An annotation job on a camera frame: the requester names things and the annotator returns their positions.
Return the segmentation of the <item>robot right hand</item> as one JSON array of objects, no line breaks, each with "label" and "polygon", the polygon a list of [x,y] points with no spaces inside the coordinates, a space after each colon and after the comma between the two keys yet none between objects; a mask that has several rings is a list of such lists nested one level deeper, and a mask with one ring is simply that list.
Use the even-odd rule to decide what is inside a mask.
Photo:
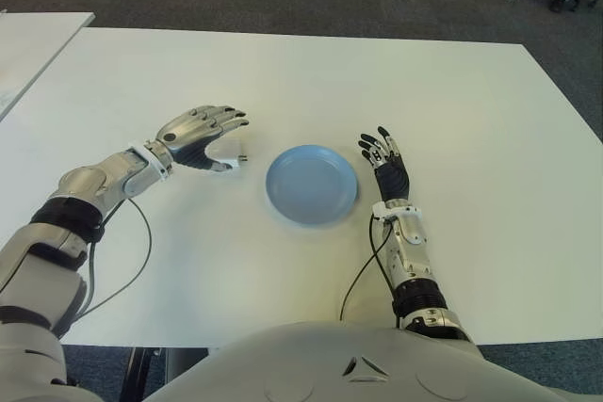
[{"label": "robot right hand", "polygon": [[409,200],[410,178],[404,165],[398,143],[382,126],[377,128],[380,138],[360,135],[358,145],[362,156],[373,168],[382,201]]}]

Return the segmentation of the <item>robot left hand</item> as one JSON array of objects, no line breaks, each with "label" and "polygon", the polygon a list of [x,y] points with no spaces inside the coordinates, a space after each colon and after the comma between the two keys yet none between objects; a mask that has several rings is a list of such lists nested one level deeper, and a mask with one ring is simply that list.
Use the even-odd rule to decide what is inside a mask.
[{"label": "robot left hand", "polygon": [[165,124],[155,137],[180,165],[214,172],[230,170],[206,154],[206,148],[225,134],[247,126],[246,113],[231,106],[195,107]]}]

